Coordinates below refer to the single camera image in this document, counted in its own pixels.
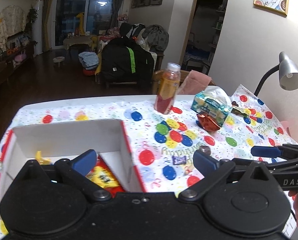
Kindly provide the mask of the black bag green stripe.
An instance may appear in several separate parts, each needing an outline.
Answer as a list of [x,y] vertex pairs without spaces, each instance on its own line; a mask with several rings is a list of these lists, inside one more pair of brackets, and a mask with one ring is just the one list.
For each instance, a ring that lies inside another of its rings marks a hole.
[[154,59],[150,52],[126,37],[114,38],[101,52],[100,76],[102,82],[150,84]]

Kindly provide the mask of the purple candy wrapper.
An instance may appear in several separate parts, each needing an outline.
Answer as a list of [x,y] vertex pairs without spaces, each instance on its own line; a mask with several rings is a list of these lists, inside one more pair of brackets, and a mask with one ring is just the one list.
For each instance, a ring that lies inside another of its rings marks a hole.
[[173,165],[185,165],[187,163],[187,156],[172,156],[172,163]]

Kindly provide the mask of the wooden chair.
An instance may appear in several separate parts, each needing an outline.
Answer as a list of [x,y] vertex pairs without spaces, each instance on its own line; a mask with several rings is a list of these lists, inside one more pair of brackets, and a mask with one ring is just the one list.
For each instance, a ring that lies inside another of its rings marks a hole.
[[[156,72],[154,72],[153,77],[152,77],[152,94],[157,94],[160,88],[160,85],[162,83],[162,77],[164,74],[164,70],[157,70]],[[182,84],[182,82],[184,81],[184,79],[188,76],[190,71],[187,70],[181,70],[180,71],[180,83],[179,83],[179,87]],[[209,84],[209,86],[215,86],[216,84],[214,83],[214,81],[212,80]]]

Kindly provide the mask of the small round stool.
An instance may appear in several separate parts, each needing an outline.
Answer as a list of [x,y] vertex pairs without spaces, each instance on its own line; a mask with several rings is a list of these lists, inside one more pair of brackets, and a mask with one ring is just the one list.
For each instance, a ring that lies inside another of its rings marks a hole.
[[65,61],[65,57],[63,56],[58,56],[53,58],[53,63],[57,67],[60,67],[64,61]]

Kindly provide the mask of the large red yellow snack bag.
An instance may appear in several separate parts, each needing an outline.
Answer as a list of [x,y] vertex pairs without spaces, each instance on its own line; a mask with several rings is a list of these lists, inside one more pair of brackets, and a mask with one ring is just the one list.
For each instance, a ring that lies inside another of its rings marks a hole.
[[113,197],[115,197],[118,192],[125,192],[116,176],[114,176],[113,172],[100,155],[97,156],[96,165],[86,177],[101,188],[109,191]]

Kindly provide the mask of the brown chocolate cake piece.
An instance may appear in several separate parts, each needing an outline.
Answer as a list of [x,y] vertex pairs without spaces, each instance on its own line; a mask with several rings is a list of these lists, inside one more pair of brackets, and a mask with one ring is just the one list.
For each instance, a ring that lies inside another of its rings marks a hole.
[[211,155],[211,149],[208,146],[201,145],[199,147],[200,152],[203,152],[206,155]]

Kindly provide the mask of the grey desk lamp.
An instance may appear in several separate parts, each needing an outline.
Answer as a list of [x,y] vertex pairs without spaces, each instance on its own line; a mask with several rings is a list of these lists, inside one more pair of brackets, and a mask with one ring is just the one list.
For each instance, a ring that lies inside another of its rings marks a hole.
[[283,90],[292,91],[298,89],[297,64],[284,51],[279,53],[278,59],[279,64],[268,70],[259,81],[254,92],[255,96],[258,96],[265,81],[275,72],[279,74],[279,84]]

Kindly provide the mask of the green gold snack wrapper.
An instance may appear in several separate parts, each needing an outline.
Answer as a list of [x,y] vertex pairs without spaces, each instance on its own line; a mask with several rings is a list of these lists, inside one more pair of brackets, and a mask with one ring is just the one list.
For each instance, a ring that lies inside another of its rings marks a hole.
[[231,113],[232,114],[235,114],[235,115],[240,115],[240,116],[244,116],[244,117],[248,117],[249,115],[244,111],[244,109],[240,108],[238,106],[238,104],[233,101],[231,102],[232,104],[232,110],[231,110]]

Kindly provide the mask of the yellow snack packet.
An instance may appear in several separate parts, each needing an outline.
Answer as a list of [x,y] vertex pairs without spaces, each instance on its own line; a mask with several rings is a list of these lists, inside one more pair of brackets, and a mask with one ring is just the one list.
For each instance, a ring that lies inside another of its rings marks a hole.
[[50,165],[51,164],[51,160],[49,158],[42,157],[41,151],[36,152],[35,159],[39,162],[40,165]]

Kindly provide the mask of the orange juice bottle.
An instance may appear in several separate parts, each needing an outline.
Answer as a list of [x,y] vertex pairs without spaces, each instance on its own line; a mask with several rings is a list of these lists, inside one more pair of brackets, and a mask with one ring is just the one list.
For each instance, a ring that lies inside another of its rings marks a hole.
[[162,83],[156,95],[154,109],[161,114],[168,114],[173,106],[180,83],[180,65],[168,63],[162,77]]

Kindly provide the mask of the white tower fan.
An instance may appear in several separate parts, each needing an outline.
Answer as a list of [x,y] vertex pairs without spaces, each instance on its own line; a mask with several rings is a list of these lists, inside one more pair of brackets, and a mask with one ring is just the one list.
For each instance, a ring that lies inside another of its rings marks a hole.
[[37,12],[37,18],[32,24],[32,39],[35,44],[35,55],[39,55],[43,52],[42,49],[42,27],[43,27],[43,0],[37,0],[34,9]]

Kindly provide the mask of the red brown foil snack bag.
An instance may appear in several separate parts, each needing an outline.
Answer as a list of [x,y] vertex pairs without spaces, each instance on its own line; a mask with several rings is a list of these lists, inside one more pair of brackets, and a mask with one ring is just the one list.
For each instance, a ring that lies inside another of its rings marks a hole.
[[199,125],[207,132],[216,132],[220,130],[221,126],[217,123],[216,119],[207,114],[197,114]]

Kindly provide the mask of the red white cardboard box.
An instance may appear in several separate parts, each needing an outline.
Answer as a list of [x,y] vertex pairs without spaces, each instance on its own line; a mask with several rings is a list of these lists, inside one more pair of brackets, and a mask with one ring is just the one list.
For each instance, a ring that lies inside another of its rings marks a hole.
[[145,186],[132,160],[123,121],[116,119],[18,126],[10,130],[0,155],[0,202],[22,166],[37,151],[55,162],[95,150],[129,192]]

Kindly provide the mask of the blue tissue box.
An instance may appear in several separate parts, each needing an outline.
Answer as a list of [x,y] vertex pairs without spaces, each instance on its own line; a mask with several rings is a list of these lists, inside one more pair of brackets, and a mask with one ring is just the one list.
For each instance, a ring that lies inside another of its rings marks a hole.
[[232,103],[222,88],[207,86],[194,96],[191,109],[197,114],[211,117],[221,127],[232,111]]

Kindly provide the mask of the pink cloth on chair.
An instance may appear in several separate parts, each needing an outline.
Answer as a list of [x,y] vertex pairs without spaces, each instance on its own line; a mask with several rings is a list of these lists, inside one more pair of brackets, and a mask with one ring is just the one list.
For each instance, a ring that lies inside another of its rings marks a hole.
[[212,78],[203,73],[192,70],[180,85],[178,95],[195,95],[203,91],[212,81]]

